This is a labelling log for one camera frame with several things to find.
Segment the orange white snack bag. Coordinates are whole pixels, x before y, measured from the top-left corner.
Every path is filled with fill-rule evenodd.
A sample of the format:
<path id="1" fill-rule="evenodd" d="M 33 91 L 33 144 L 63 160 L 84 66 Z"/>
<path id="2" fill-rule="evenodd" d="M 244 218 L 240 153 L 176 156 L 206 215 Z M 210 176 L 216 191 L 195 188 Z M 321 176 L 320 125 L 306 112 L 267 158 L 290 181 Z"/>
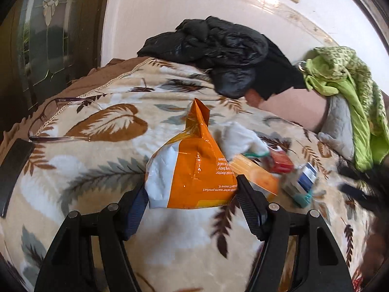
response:
<path id="1" fill-rule="evenodd" d="M 199 209 L 225 206 L 237 179 L 208 129 L 210 110 L 194 99 L 185 129 L 167 141 L 146 165 L 149 206 Z"/>

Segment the teal tube box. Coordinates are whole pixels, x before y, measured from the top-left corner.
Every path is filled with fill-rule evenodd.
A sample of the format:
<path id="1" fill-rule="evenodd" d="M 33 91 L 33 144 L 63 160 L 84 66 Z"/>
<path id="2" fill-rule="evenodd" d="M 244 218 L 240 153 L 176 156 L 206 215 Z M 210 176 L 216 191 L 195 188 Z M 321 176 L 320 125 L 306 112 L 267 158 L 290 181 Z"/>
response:
<path id="1" fill-rule="evenodd" d="M 296 190 L 292 196 L 292 199 L 300 208 L 306 208 L 311 204 L 312 190 L 310 191 L 306 191 L 305 189 L 302 189 L 301 191 Z"/>

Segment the red white small box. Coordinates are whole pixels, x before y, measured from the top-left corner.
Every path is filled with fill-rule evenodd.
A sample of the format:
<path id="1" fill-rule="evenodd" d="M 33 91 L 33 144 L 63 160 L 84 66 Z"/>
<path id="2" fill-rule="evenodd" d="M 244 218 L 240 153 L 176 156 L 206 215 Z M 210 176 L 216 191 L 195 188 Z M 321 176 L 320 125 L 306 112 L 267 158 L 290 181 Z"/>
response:
<path id="1" fill-rule="evenodd" d="M 294 164 L 285 151 L 270 148 L 269 155 L 265 157 L 265 169 L 270 173 L 290 173 Z"/>

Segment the blue white carton box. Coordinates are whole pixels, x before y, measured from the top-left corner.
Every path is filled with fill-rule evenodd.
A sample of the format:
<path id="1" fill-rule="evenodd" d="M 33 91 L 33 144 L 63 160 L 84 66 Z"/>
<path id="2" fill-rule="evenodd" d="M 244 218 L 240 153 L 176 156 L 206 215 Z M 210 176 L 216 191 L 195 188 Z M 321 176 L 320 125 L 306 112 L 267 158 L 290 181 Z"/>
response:
<path id="1" fill-rule="evenodd" d="M 317 180 L 317 170 L 307 162 L 284 176 L 282 189 L 290 196 L 305 196 L 310 192 Z"/>

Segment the white crumpled tissue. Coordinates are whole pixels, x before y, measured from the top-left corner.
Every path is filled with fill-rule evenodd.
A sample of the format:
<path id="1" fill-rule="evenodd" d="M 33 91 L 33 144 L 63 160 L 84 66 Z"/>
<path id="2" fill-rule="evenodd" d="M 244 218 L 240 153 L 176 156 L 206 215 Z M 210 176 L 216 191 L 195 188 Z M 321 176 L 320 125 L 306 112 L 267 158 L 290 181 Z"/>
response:
<path id="1" fill-rule="evenodd" d="M 239 154 L 252 154 L 254 157 L 269 155 L 269 147 L 253 130 L 238 122 L 229 122 L 215 130 L 216 142 L 229 162 Z"/>

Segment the leaf patterned bed blanket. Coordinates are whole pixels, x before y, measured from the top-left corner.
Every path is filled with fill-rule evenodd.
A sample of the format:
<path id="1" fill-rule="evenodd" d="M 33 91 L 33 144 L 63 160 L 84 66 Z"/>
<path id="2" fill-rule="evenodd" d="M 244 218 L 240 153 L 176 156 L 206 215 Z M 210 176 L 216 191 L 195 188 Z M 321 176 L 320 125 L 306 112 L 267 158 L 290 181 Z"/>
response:
<path id="1" fill-rule="evenodd" d="M 158 59 L 130 59 L 76 81 L 63 96 L 97 97 L 103 108 L 66 108 L 58 135 L 89 141 L 36 144 L 23 167 L 6 218 L 1 219 L 1 260 L 21 288 L 34 289 L 44 257 L 66 214 L 99 212 L 144 178 L 146 162 L 185 127 L 194 99 L 210 110 L 210 131 L 238 122 L 295 165 L 318 171 L 311 207 L 339 244 L 354 289 L 373 216 L 337 190 L 340 156 L 315 133 L 243 100 L 217 95 L 196 68 Z M 5 135 L 6 152 L 25 137 L 42 112 Z M 200 210 L 147 210 L 136 235 L 125 243 L 143 291 L 243 291 L 262 243 L 248 229 L 236 203 Z"/>

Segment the pink brown upholstered headboard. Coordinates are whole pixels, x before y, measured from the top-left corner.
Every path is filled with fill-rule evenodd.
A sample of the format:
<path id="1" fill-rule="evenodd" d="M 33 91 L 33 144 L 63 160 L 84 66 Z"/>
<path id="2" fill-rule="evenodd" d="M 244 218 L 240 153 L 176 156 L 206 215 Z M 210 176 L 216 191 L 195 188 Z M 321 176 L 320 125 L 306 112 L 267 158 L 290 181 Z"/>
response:
<path id="1" fill-rule="evenodd" d="M 290 88 L 264 100 L 255 90 L 250 89 L 245 99 L 253 108 L 271 112 L 312 132 L 321 129 L 328 112 L 327 99 L 314 90 Z"/>

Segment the grey quilted pillow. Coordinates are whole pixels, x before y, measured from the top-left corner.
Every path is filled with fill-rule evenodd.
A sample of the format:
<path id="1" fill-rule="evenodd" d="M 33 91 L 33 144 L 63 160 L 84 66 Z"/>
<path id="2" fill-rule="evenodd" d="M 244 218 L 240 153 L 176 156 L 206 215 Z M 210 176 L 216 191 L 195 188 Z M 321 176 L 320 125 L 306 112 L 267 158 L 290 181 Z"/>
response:
<path id="1" fill-rule="evenodd" d="M 354 159 L 351 113 L 347 100 L 341 94 L 329 97 L 328 113 L 318 139 L 346 160 Z"/>

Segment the black phone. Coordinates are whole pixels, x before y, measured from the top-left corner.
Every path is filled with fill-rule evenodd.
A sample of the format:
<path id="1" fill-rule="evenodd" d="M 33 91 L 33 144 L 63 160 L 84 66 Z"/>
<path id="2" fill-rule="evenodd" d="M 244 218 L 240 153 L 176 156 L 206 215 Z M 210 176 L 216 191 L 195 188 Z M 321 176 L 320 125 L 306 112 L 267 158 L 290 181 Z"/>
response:
<path id="1" fill-rule="evenodd" d="M 17 179 L 29 159 L 34 144 L 21 138 L 15 140 L 0 169 L 0 210 L 1 218 L 6 218 L 10 198 Z"/>

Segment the black cloth garment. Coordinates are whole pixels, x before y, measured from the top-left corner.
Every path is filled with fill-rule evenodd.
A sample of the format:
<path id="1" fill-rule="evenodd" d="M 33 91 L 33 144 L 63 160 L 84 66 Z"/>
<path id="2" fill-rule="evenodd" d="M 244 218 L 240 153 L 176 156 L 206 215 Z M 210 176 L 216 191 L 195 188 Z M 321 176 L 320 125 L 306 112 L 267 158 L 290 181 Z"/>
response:
<path id="1" fill-rule="evenodd" d="M 278 46 L 264 36 L 268 43 L 268 55 L 255 67 L 252 85 L 263 100 L 290 88 L 305 89 L 303 73 L 292 65 Z"/>

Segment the black puffer jacket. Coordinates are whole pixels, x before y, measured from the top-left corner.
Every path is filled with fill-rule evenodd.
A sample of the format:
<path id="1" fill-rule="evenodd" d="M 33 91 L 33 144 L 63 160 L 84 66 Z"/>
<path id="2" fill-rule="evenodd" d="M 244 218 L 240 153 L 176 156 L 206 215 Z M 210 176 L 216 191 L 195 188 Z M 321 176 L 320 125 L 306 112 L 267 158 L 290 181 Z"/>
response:
<path id="1" fill-rule="evenodd" d="M 218 94 L 238 99 L 254 84 L 255 68 L 268 50 L 258 31 L 209 16 L 185 19 L 175 31 L 148 38 L 137 55 L 194 65 L 209 74 Z"/>

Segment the green patterned quilt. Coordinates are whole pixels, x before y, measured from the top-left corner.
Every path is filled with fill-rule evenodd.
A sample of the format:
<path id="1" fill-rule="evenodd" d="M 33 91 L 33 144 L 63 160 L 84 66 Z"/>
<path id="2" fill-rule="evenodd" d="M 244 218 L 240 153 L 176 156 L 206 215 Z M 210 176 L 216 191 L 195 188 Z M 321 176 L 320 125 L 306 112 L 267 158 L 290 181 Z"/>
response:
<path id="1" fill-rule="evenodd" d="M 355 164 L 366 171 L 388 155 L 388 119 L 384 98 L 372 74 L 354 49 L 316 47 L 303 69 L 308 90 L 322 96 L 341 94 L 351 114 Z"/>

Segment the dark wooden glass door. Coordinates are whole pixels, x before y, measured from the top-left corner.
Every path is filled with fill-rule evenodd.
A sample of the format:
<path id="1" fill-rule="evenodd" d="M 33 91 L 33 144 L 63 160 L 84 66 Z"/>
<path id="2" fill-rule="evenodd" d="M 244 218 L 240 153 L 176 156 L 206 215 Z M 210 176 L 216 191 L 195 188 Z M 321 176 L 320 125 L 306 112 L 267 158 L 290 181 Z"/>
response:
<path id="1" fill-rule="evenodd" d="M 107 0 L 1 0 L 1 130 L 101 62 Z"/>

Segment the thin frame eyeglasses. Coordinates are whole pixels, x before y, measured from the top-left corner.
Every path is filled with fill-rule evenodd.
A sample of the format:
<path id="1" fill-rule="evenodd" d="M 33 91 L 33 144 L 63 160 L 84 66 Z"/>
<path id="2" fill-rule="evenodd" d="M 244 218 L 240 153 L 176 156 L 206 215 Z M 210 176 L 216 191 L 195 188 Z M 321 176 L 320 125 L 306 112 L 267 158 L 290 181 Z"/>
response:
<path id="1" fill-rule="evenodd" d="M 79 136 L 59 136 L 58 124 L 59 117 L 69 107 L 75 107 L 76 113 L 83 108 L 93 108 L 95 111 L 102 111 L 103 108 L 96 102 L 97 97 L 93 98 L 75 98 L 59 97 L 50 99 L 42 112 L 36 117 L 28 130 L 28 139 L 34 144 L 45 144 L 52 142 L 69 142 L 74 140 L 89 141 L 89 138 Z"/>

